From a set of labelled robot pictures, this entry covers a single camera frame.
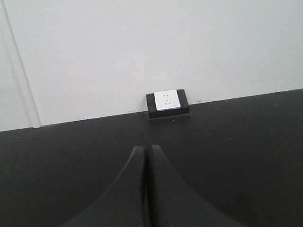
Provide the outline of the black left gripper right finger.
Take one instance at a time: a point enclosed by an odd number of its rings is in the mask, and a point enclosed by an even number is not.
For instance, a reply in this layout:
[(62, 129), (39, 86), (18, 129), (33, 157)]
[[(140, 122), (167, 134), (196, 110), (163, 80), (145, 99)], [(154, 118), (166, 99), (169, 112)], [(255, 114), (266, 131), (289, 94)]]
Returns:
[(159, 145), (147, 151), (147, 200), (153, 227), (241, 227), (200, 197), (176, 172)]

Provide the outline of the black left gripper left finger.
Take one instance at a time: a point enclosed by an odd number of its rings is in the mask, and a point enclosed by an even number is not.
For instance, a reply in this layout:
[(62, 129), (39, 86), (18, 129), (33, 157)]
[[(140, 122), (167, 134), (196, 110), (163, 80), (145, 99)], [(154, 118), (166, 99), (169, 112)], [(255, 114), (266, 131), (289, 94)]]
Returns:
[(134, 147), (111, 185), (62, 227), (143, 227), (146, 151)]

